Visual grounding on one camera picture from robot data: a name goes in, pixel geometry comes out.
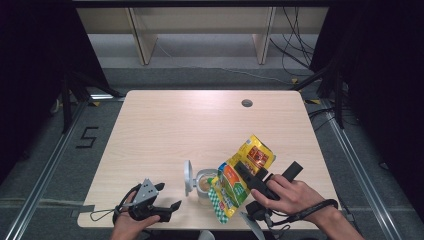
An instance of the green and white checkered pattern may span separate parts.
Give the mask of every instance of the green and white checkered pattern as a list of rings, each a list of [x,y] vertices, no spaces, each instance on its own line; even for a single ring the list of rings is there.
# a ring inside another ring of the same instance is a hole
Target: green and white checkered pattern
[[[227,215],[225,215],[224,210],[221,210],[221,208],[219,207],[219,198],[215,192],[215,189],[213,188],[209,189],[208,196],[212,202],[213,210],[215,211],[218,221],[222,224],[226,224],[229,218],[227,217]]]

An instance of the person's left hand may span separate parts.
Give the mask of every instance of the person's left hand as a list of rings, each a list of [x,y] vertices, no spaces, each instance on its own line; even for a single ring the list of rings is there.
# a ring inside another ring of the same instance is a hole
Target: person's left hand
[[[130,202],[135,191],[132,192],[126,202]],[[134,240],[138,238],[138,235],[141,231],[147,228],[150,225],[157,223],[160,220],[158,215],[150,216],[142,221],[136,221],[127,212],[127,208],[122,209],[122,213],[119,214],[115,222],[115,227],[113,228],[111,240]]]

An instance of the gray floor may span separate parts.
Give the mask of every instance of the gray floor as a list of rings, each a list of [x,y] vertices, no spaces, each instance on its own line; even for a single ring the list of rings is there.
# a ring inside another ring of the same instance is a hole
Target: gray floor
[[[283,45],[281,36],[272,37]],[[160,35],[154,56],[148,66],[139,64],[132,36],[91,35],[90,39],[112,88],[123,93],[131,89],[267,89],[286,90],[292,79],[304,79],[295,74],[310,74],[299,64],[284,59],[272,45],[265,65],[258,65],[252,39],[248,35]],[[313,46],[316,36],[304,36]],[[298,51],[290,50],[296,57]],[[317,99],[315,90],[319,81],[306,87],[304,99]],[[83,204],[108,137],[122,106],[120,101],[104,101],[99,106],[87,106],[70,135],[69,143],[60,156],[58,165],[36,204],[22,239],[107,239],[110,229],[82,229],[77,225],[75,212]],[[322,109],[319,104],[306,104],[309,112]],[[360,122],[344,110],[345,130],[375,191],[387,208],[402,239],[422,239],[424,226],[403,195],[389,171],[378,163],[381,159],[373,144],[363,132]],[[336,191],[353,213],[366,239],[387,239],[384,227],[364,194],[360,180],[352,170],[346,152],[336,137],[325,113],[313,119],[316,137],[330,171]],[[18,162],[6,181],[0,186],[0,238],[20,213],[25,199],[30,196],[37,179],[49,161],[61,138],[62,114],[54,114],[46,122],[33,145],[30,157]],[[92,148],[81,135],[86,127],[96,126],[89,132],[96,137]],[[162,232],[155,239],[195,239],[197,233]],[[249,232],[216,232],[217,239],[254,239]],[[319,231],[287,231],[284,239],[316,237],[325,239]]]

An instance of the snack bag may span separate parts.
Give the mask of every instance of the snack bag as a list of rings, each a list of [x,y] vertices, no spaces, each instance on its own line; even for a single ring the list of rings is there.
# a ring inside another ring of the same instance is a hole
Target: snack bag
[[[234,166],[240,161],[252,175],[256,175],[260,168],[268,169],[274,160],[272,151],[252,135],[234,156],[219,166],[218,175],[210,180],[208,195],[221,223],[227,223],[250,194],[250,189],[234,170]]]

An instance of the light wood table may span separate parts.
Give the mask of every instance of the light wood table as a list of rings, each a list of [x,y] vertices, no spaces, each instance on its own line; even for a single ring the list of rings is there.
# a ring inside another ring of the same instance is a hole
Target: light wood table
[[[245,99],[253,105],[244,107]],[[218,168],[251,134],[277,156],[270,172],[281,174],[297,161],[304,170],[296,179],[325,198],[337,199],[298,92],[142,90],[127,94],[84,204],[94,204],[95,210],[114,208],[130,188],[149,178],[153,184],[165,183],[155,206],[182,200],[170,222],[152,229],[247,230],[238,213],[221,224],[212,206],[199,203],[196,190],[185,196],[184,161],[191,161],[194,176],[201,169]],[[245,212],[251,201],[249,195],[238,211]],[[78,224],[113,227],[111,216],[93,222],[89,213],[81,213]],[[291,227],[315,229],[304,221]]]

